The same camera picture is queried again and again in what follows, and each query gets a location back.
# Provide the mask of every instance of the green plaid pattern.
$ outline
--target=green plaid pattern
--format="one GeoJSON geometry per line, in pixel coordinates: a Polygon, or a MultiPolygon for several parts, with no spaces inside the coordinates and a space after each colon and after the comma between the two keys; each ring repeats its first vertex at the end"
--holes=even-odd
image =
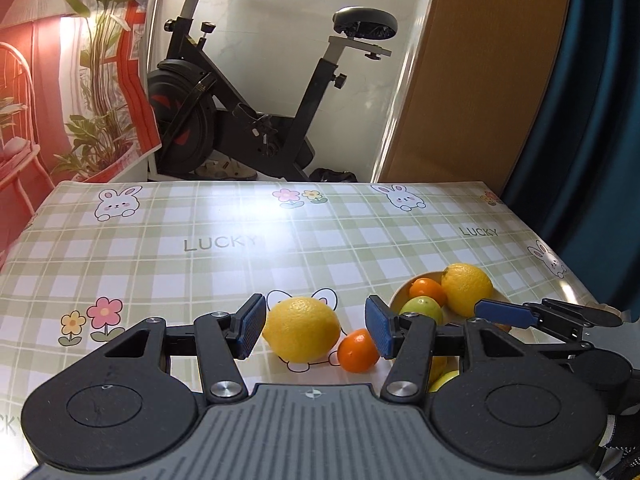
{"type": "MultiPolygon", "coordinates": [[[[349,333],[364,326],[369,294],[389,301],[416,274],[462,261],[482,267],[515,303],[594,302],[571,272],[561,280],[530,253],[539,238],[505,205],[483,200],[482,183],[407,185],[424,201],[411,211],[368,184],[149,183],[136,194],[133,215],[100,222],[98,194],[108,187],[60,184],[0,272],[0,437],[4,431],[22,458],[16,477],[33,465],[18,423],[25,398],[101,345],[87,319],[81,340],[62,346],[61,318],[74,310],[86,317],[103,296],[122,301],[119,326],[126,328],[149,316],[185,324],[215,310],[234,312],[254,292],[310,296],[332,288],[349,333]],[[282,189],[298,199],[280,202],[273,193],[282,189]],[[321,197],[312,202],[306,190],[321,197]]],[[[370,381],[379,388],[389,370],[379,362],[355,376],[324,364],[294,374],[263,340],[238,365],[249,389],[259,381],[370,381]]],[[[175,358],[172,374],[200,389],[194,358],[175,358]]]]}

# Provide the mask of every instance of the chair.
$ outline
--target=chair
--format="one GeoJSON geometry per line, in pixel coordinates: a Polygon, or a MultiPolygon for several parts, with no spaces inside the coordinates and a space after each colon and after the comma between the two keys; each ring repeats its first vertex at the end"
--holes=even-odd
{"type": "Polygon", "coordinates": [[[11,147],[9,156],[0,160],[0,192],[14,186],[25,211],[34,215],[33,204],[20,182],[20,173],[33,164],[49,190],[53,181],[40,158],[40,146],[35,122],[34,91],[31,71],[24,56],[15,47],[0,41],[0,91],[14,98],[14,104],[24,108],[12,115],[12,123],[0,130],[0,147],[11,147]],[[23,139],[17,142],[12,139],[23,139]]]}

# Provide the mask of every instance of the exercise bike frame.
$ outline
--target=exercise bike frame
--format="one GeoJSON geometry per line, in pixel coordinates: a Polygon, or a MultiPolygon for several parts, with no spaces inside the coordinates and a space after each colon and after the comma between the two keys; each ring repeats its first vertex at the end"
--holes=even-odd
{"type": "Polygon", "coordinates": [[[172,36],[166,59],[158,64],[158,68],[185,77],[194,83],[194,87],[162,136],[162,148],[156,159],[159,171],[162,172],[164,155],[199,101],[216,97],[225,109],[217,109],[215,113],[215,150],[263,174],[294,182],[308,181],[303,169],[313,159],[314,150],[306,139],[306,133],[327,87],[332,82],[337,88],[344,84],[346,76],[335,75],[335,71],[345,47],[362,50],[371,59],[390,56],[391,52],[352,38],[331,36],[328,48],[316,65],[296,115],[290,118],[259,114],[248,105],[238,90],[203,52],[206,34],[198,41],[190,37],[198,1],[185,0],[180,15],[165,26],[169,28],[172,36]]]}

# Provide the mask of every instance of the exercise bike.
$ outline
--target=exercise bike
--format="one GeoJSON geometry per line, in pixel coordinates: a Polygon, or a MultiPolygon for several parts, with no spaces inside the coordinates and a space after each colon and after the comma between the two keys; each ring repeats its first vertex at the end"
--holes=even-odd
{"type": "Polygon", "coordinates": [[[171,33],[166,59],[148,75],[148,95],[162,147],[156,152],[158,173],[202,180],[192,173],[217,150],[263,174],[305,182],[303,171],[314,157],[306,132],[327,87],[342,88],[347,79],[335,74],[345,48],[365,52],[369,59],[391,51],[358,40],[387,40],[398,30],[396,19],[382,10],[347,7],[334,14],[334,30],[324,56],[302,97],[295,117],[269,115],[249,106],[220,69],[204,53],[207,34],[215,25],[203,22],[203,35],[190,37],[198,0],[185,0],[180,15],[168,20],[171,33]],[[224,109],[216,108],[217,98],[224,109]]]}

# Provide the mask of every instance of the exercise bike flywheel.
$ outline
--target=exercise bike flywheel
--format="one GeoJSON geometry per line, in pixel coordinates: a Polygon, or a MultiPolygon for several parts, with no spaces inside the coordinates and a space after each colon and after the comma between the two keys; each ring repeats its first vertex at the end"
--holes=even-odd
{"type": "Polygon", "coordinates": [[[213,151],[214,117],[213,100],[203,95],[185,118],[173,141],[166,138],[169,125],[185,102],[194,83],[168,70],[153,70],[148,75],[148,95],[156,116],[162,144],[166,148],[156,152],[158,170],[184,174],[202,165],[213,151]]]}

